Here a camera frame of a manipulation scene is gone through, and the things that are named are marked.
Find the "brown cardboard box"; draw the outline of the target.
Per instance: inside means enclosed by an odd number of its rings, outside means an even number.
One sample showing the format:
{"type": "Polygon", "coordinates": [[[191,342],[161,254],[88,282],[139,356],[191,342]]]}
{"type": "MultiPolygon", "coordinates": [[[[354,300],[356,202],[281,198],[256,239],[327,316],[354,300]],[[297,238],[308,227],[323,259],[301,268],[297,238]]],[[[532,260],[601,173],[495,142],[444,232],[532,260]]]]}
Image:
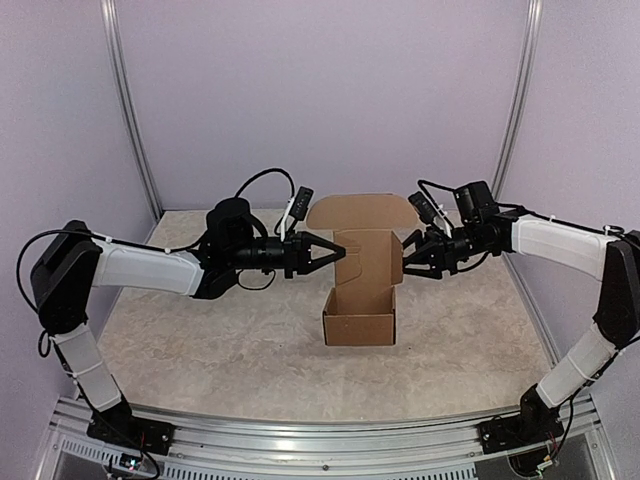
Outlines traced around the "brown cardboard box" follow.
{"type": "Polygon", "coordinates": [[[332,195],[313,205],[307,227],[330,231],[345,249],[334,264],[334,287],[322,312],[327,346],[396,343],[395,287],[403,282],[403,246],[396,232],[417,222],[409,202],[389,193],[332,195]]]}

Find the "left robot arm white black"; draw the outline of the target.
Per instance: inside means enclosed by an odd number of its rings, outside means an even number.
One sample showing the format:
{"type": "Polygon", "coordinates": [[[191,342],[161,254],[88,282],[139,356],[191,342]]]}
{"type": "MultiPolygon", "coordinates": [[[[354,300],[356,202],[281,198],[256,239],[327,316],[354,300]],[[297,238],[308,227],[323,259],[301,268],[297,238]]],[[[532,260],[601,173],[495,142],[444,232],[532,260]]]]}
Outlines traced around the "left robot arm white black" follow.
{"type": "Polygon", "coordinates": [[[192,244],[160,248],[99,234],[83,221],[39,233],[28,246],[51,241],[31,268],[32,308],[56,355],[76,383],[95,425],[121,445],[140,434],[125,393],[89,325],[93,292],[108,289],[119,303],[130,291],[165,292],[195,300],[221,298],[246,271],[311,274],[346,255],[344,247],[309,231],[282,228],[276,235],[242,197],[220,201],[192,244]]]}

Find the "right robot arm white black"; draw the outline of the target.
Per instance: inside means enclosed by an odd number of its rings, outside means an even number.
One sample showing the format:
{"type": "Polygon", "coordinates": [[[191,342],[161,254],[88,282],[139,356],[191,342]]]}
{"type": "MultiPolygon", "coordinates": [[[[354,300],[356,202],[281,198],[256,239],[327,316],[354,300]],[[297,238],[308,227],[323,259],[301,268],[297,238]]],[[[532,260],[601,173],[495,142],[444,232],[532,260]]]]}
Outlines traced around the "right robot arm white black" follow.
{"type": "MultiPolygon", "coordinates": [[[[579,224],[639,228],[635,190],[576,187],[511,178],[500,199],[579,224]]],[[[489,258],[470,273],[443,280],[405,277],[398,288],[403,350],[396,392],[400,420],[514,406],[548,370],[548,333],[559,356],[587,331],[599,284],[588,275],[521,255],[489,258]]],[[[612,443],[639,437],[639,342],[587,389],[612,443]]]]}

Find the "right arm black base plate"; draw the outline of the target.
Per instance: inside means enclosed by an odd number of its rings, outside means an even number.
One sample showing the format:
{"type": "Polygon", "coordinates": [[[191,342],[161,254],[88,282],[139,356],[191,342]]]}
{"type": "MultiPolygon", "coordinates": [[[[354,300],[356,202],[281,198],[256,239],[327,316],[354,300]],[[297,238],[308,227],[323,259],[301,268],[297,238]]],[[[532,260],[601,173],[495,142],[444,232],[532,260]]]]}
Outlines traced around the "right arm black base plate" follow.
{"type": "Polygon", "coordinates": [[[490,420],[480,422],[477,432],[484,454],[492,454],[521,448],[539,442],[556,439],[564,434],[564,427],[559,419],[551,420],[533,429],[522,429],[519,415],[494,416],[490,420]]]}

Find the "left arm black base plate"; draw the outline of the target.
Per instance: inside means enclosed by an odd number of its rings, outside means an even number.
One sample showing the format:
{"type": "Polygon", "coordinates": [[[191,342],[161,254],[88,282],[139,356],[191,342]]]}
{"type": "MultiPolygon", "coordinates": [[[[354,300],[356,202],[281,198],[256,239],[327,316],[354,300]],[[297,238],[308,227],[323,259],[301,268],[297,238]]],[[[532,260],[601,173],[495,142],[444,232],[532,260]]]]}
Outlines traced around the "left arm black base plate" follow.
{"type": "Polygon", "coordinates": [[[168,422],[127,414],[108,415],[106,412],[98,412],[92,415],[87,435],[109,444],[167,455],[175,429],[176,427],[168,422]]]}

